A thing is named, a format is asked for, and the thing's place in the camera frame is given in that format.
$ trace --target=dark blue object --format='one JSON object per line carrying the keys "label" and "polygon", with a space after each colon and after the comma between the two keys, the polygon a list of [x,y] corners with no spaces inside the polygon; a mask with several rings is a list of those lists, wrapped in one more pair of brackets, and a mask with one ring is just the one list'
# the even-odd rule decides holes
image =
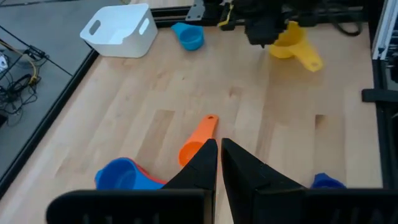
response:
{"label": "dark blue object", "polygon": [[198,50],[205,43],[205,35],[201,26],[178,22],[171,28],[185,50]]}
{"label": "dark blue object", "polygon": [[95,175],[95,183],[97,190],[156,190],[164,186],[149,179],[128,158],[115,159],[99,170]]}
{"label": "dark blue object", "polygon": [[345,189],[346,186],[344,186],[344,184],[341,183],[340,181],[329,177],[326,173],[319,173],[315,175],[311,188]]}

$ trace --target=white plastic bin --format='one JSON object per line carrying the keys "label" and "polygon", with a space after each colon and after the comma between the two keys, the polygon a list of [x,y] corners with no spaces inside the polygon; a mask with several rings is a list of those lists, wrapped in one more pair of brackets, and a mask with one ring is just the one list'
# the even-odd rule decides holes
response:
{"label": "white plastic bin", "polygon": [[148,4],[106,6],[80,32],[80,37],[100,55],[109,57],[144,56],[157,34]]}

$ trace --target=gray floor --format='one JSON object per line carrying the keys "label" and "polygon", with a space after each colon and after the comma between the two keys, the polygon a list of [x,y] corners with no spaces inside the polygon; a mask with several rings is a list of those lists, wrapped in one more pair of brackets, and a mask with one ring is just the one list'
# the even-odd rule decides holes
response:
{"label": "gray floor", "polygon": [[[29,1],[36,0],[0,0],[0,3],[5,5]],[[120,4],[119,0],[81,0],[0,7],[0,26],[46,52],[56,64],[67,71],[64,72],[47,62],[40,69],[42,80],[37,86],[37,101],[25,105],[23,114],[8,116],[9,125],[0,127],[0,178],[88,55],[90,48],[79,37],[82,28],[98,9],[116,4]],[[0,30],[0,38],[17,49],[26,49],[3,30]],[[29,66],[19,66],[11,70],[14,80],[26,73],[32,73]],[[1,86],[6,86],[7,83],[5,78],[0,80]],[[22,96],[26,99],[30,94],[24,92]]]}
{"label": "gray floor", "polygon": [[[34,0],[6,0],[3,5],[29,1]],[[119,4],[119,0],[80,0],[4,7],[0,8],[0,25],[28,44],[47,52],[55,63],[74,74],[90,51],[80,39],[80,31],[96,11]],[[0,37],[5,41],[23,47],[4,35],[0,30]]]}
{"label": "gray floor", "polygon": [[[18,66],[14,66],[10,70],[14,81],[30,71],[30,68],[24,69]],[[40,76],[42,79],[37,85],[37,100],[23,106],[20,113],[8,116],[8,124],[4,124],[0,128],[0,176],[13,162],[71,79],[69,74],[49,62],[46,62],[40,69]],[[7,86],[7,83],[6,78],[0,80],[1,86]],[[28,90],[24,90],[22,100],[28,100],[30,96]],[[15,105],[19,107],[20,103],[17,101]]]}

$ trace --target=wood grain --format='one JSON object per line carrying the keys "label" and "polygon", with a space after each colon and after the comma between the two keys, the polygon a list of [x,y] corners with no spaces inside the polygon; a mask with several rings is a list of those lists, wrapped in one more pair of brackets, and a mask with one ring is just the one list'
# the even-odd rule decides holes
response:
{"label": "wood grain", "polygon": [[[375,107],[360,97],[373,86],[368,29],[356,38],[329,25],[307,30],[325,63],[317,73],[249,45],[242,27],[205,28],[196,52],[162,29],[145,57],[99,57],[0,201],[0,223],[44,223],[53,198],[93,189],[96,171],[117,157],[171,179],[178,150],[209,113],[220,117],[218,142],[233,139],[305,186],[327,172],[348,187],[381,187]],[[220,169],[217,186],[216,222],[231,223]]]}

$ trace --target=yellow measuring cup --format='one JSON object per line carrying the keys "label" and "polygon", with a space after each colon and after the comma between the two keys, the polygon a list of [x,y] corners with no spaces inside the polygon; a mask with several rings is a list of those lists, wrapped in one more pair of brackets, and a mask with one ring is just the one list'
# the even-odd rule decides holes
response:
{"label": "yellow measuring cup", "polygon": [[308,42],[304,29],[294,21],[289,21],[287,30],[279,34],[279,38],[269,47],[269,52],[277,58],[294,56],[312,72],[323,67],[322,59]]}

